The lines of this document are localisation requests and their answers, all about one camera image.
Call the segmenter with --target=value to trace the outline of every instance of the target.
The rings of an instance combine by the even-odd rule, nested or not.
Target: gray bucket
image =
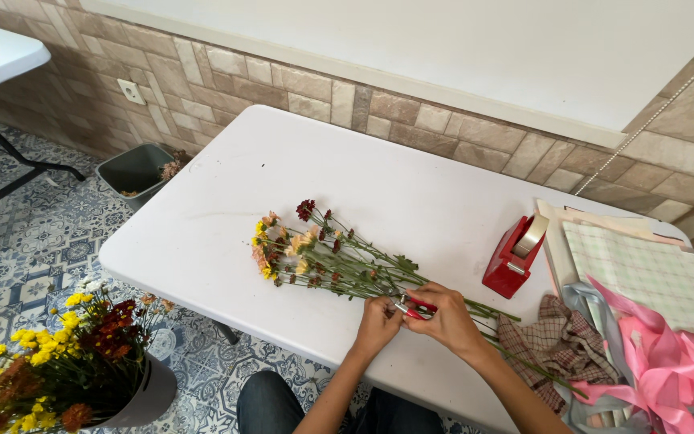
[[[176,375],[165,363],[146,353],[143,379],[133,399],[119,413],[92,428],[144,426],[159,419],[176,397]]]
[[[99,164],[96,174],[135,212],[165,185],[159,168],[172,161],[173,156],[155,143],[143,143]],[[121,191],[138,194],[128,197]]]

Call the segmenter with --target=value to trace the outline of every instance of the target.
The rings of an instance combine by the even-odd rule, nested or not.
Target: jeans
[[[274,371],[253,374],[237,400],[240,434],[291,434],[304,412],[291,388]],[[438,414],[374,388],[348,424],[348,434],[443,434]]]

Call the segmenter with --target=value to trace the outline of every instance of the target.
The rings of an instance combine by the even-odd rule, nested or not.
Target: floor
[[[64,172],[42,174],[0,201],[0,342],[19,328],[56,328],[48,310],[63,306],[86,276],[107,281],[119,299],[139,297],[137,288],[112,279],[97,261],[103,242],[132,215],[94,175],[100,161],[14,128],[0,125],[0,131],[27,158],[70,164],[89,176],[80,183]],[[0,186],[27,171],[0,152]],[[173,310],[158,327],[150,351],[175,371],[176,399],[149,426],[108,432],[237,432],[237,397],[249,375],[278,372],[308,410],[334,373],[241,332],[240,342],[229,345],[213,321],[186,308]],[[353,414],[370,390],[360,385]],[[450,418],[443,423],[452,434],[478,432]]]

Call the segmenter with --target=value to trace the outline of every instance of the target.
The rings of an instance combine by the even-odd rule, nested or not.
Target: table leg
[[[71,166],[66,166],[64,164],[34,162],[33,160],[28,160],[26,157],[23,157],[23,155],[20,152],[18,152],[18,150],[15,149],[14,146],[9,141],[7,141],[7,139],[1,134],[0,144],[8,154],[10,154],[15,160],[18,161],[18,163],[25,164],[34,168],[34,170],[32,170],[31,172],[24,174],[22,177],[14,180],[10,184],[7,184],[5,188],[0,189],[0,200],[3,199],[7,194],[14,192],[18,187],[21,187],[26,182],[29,182],[32,179],[36,178],[38,175],[40,175],[46,170],[60,170],[71,172],[71,174],[73,174],[74,177],[79,181],[85,180],[84,175],[82,175],[80,171],[74,169]]]
[[[227,340],[229,340],[229,343],[234,345],[239,341],[240,339],[237,338],[237,335],[235,334],[232,329],[229,328],[225,323],[220,323],[216,320],[213,320],[213,322],[216,323],[216,327],[218,327],[218,330],[225,336]]]

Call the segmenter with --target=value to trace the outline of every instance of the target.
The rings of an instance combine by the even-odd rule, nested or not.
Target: hand
[[[363,319],[352,350],[373,359],[398,334],[403,316],[388,296],[365,299]]]
[[[427,321],[403,316],[403,326],[409,330],[426,334],[437,340],[462,359],[475,354],[491,354],[489,344],[481,336],[473,319],[465,307],[462,294],[452,291],[435,282],[430,282],[418,290],[407,291],[411,297],[431,303],[438,311]]]

